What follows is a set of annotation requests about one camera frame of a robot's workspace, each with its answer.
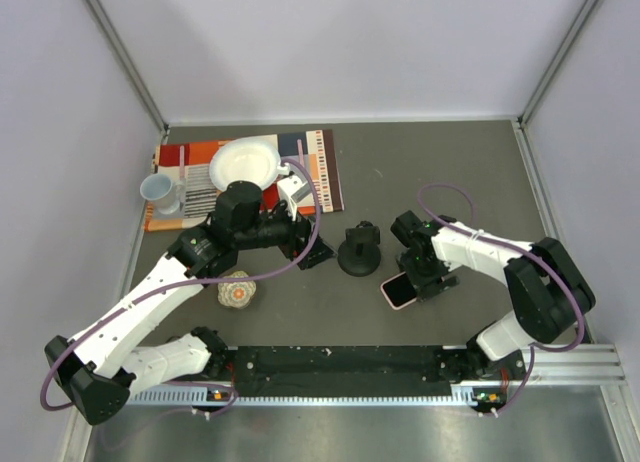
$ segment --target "aluminum frame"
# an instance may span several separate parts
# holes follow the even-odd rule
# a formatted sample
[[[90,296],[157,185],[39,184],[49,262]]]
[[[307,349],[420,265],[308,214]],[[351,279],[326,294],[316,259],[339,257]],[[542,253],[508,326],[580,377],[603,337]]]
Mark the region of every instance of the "aluminum frame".
[[[102,6],[102,3],[100,2],[100,0],[83,1],[89,9],[89,12],[91,12],[94,20],[98,24],[98,27],[102,31],[102,34],[106,38],[107,43],[111,47],[116,60],[122,68],[122,71],[127,76],[127,79],[129,79],[131,88],[138,96],[138,99],[149,114],[149,117],[151,117],[151,120],[153,120],[153,123],[156,124],[158,129],[161,132],[165,133],[169,126],[160,113],[160,109],[158,109],[157,104],[153,100],[153,97],[151,96],[149,89],[144,83],[142,76],[138,72],[138,69],[136,69],[136,66],[133,63],[133,59],[129,55],[127,48],[120,39],[118,32],[116,32],[115,27],[111,23],[111,20],[109,19],[107,12]]]
[[[601,1],[602,0],[585,0],[566,36],[560,44],[558,51],[545,70],[543,76],[540,79],[540,82],[537,84],[536,89],[529,99],[529,102],[527,103],[522,116],[519,117],[518,121],[514,121],[513,126],[514,133],[516,135],[516,139],[518,140],[518,145],[522,153],[525,168],[532,185],[536,203],[538,204],[538,209],[540,211],[540,216],[545,231],[547,234],[558,238],[562,238],[561,228],[558,226],[553,216],[553,207],[547,195],[548,191],[545,188],[543,177],[541,176],[536,164],[536,157],[532,147],[531,138],[527,133],[526,127],[534,117],[535,112],[540,105],[545,93],[549,89],[555,77],[558,75],[558,72],[562,67],[564,60],[570,53],[571,48],[575,44],[580,33],[584,30],[588,20]],[[100,0],[84,0],[84,2],[87,4],[88,9],[96,20],[99,28],[103,32],[107,42],[111,46],[123,72],[131,82],[132,89],[139,97],[153,122],[163,132],[163,135],[166,139],[166,134],[168,130],[170,130],[170,127],[165,122],[160,110],[153,100],[153,97],[146,87],[144,80],[140,76],[133,60],[129,56],[125,45],[118,36],[105,9],[100,3]],[[141,242],[142,229],[137,234],[132,245],[129,264],[125,275],[123,276],[123,294],[125,294],[130,287],[131,279],[133,277],[133,268],[135,267],[135,261],[137,259]],[[579,374],[580,383],[582,385],[593,384],[601,386],[604,403],[611,419],[615,437],[618,441],[624,460],[640,461],[640,436],[638,432],[638,421],[640,419],[638,418],[638,414],[635,410],[635,406],[631,398],[631,393],[628,385],[626,384],[626,380],[624,379],[624,372],[622,370],[622,367],[620,366],[619,360],[617,360],[617,362],[614,360],[614,356],[615,358],[617,358],[615,348],[613,346],[606,345],[594,345],[589,347],[591,347],[592,349],[595,348],[596,350],[604,349],[608,353],[607,356],[604,356],[602,354],[598,356],[607,358],[605,364],[608,366],[608,368],[605,371],[606,374],[604,379],[602,378],[602,367],[599,367],[599,364],[601,363],[594,362],[593,360],[590,361],[590,356],[583,355],[583,351],[580,349],[578,349],[578,353],[565,354],[565,357],[577,356],[581,358],[581,360],[571,361],[568,358],[547,358],[546,356],[542,357],[542,354],[539,354],[541,359],[540,364],[555,364],[554,370],[556,372],[554,376],[555,379],[553,380],[553,383],[555,385],[560,382],[567,382],[567,384],[565,385],[574,385],[576,383],[576,367],[572,366],[571,364],[582,364],[582,370]],[[542,374],[538,375],[540,375],[541,377],[536,378],[537,375],[536,373],[534,373],[530,382],[532,385],[542,385],[545,383],[545,381],[551,380],[548,374],[544,376],[542,376]],[[62,441],[61,452],[57,459],[58,462],[84,461],[88,449],[91,430],[91,426],[86,423],[80,413],[77,411],[73,411],[67,423],[67,430]]]
[[[522,350],[526,365],[531,360],[529,350]],[[230,382],[216,382],[230,385]],[[472,405],[473,389],[498,388],[499,380],[467,380],[451,385],[450,396],[434,397],[240,397],[242,407],[438,407]],[[571,352],[536,351],[536,362],[527,386],[625,386],[624,371],[613,345],[583,345]],[[130,406],[220,406],[224,402],[207,401],[204,387],[158,385],[147,389],[127,402]]]

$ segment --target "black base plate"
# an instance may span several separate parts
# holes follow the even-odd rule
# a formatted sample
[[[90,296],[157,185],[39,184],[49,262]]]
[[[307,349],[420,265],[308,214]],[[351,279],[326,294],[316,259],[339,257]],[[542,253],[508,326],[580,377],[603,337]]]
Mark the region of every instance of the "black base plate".
[[[354,248],[343,242],[338,248],[340,268],[353,277],[365,277],[373,274],[380,266],[382,255],[376,244],[363,244],[362,254],[357,255]]]
[[[415,397],[451,395],[452,377],[443,362],[448,367],[465,354],[441,346],[247,346],[232,358],[243,397]],[[518,379],[524,370],[516,361],[522,357],[513,356],[509,374]],[[500,380],[499,371],[495,378]]]

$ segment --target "colorful placemat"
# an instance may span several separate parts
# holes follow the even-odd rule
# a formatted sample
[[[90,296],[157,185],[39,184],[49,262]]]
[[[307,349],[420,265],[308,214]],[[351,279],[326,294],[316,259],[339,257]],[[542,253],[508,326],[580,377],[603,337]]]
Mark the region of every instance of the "colorful placemat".
[[[260,136],[278,149],[281,157],[297,158],[309,171],[320,197],[322,212],[344,210],[338,165],[331,130],[314,130],[290,134]],[[209,140],[181,145],[161,145],[156,149],[153,172],[166,174],[185,184],[180,210],[163,215],[147,204],[144,228],[146,231],[187,229],[203,222],[213,210],[218,195],[209,177],[209,162],[220,147],[231,140]],[[264,191],[268,207],[278,201],[274,185]],[[314,213],[313,197],[309,195],[298,206],[303,215]]]

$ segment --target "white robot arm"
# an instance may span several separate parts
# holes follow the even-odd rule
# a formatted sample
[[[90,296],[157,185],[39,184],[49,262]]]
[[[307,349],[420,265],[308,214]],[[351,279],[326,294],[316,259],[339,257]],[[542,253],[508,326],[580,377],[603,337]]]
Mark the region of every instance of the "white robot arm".
[[[398,265],[406,271],[422,300],[457,285],[457,277],[449,274],[461,266],[486,274],[509,289],[514,310],[470,341],[488,359],[487,363],[532,342],[553,342],[576,322],[576,317],[559,287],[547,280],[547,274],[529,258],[510,248],[479,240],[479,236],[508,242],[542,258],[564,280],[582,313],[595,305],[593,292],[559,241],[547,237],[538,243],[516,242],[470,229],[449,217],[441,218],[473,235],[463,235],[437,221],[422,222],[413,212],[406,212],[391,227],[407,247],[398,257]]]
[[[56,381],[90,424],[107,420],[128,397],[149,387],[201,372],[215,377],[224,369],[222,354],[227,346],[204,327],[158,347],[138,346],[165,317],[204,288],[198,283],[173,288],[171,284],[218,277],[236,264],[240,250],[277,246],[293,260],[307,247],[312,221],[296,207],[310,193],[308,184],[290,175],[278,182],[278,190],[280,202],[261,213],[262,190],[257,185],[230,184],[208,219],[183,231],[151,272],[101,320],[119,310],[123,313],[92,333],[64,361]],[[334,255],[318,237],[298,266],[311,268]],[[136,303],[167,285],[167,290]],[[69,339],[52,339],[45,347],[50,365],[96,324]]]

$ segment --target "white wall panel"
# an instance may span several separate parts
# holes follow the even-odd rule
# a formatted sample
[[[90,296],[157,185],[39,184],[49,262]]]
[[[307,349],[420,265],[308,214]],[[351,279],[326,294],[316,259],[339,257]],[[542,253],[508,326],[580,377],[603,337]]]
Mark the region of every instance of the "white wall panel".
[[[519,115],[584,0],[102,0],[171,122]]]
[[[0,459],[49,462],[43,349],[113,304],[158,134],[81,0],[0,0],[0,27]]]
[[[530,132],[569,248],[598,296],[597,333],[640,403],[640,0],[604,0]]]

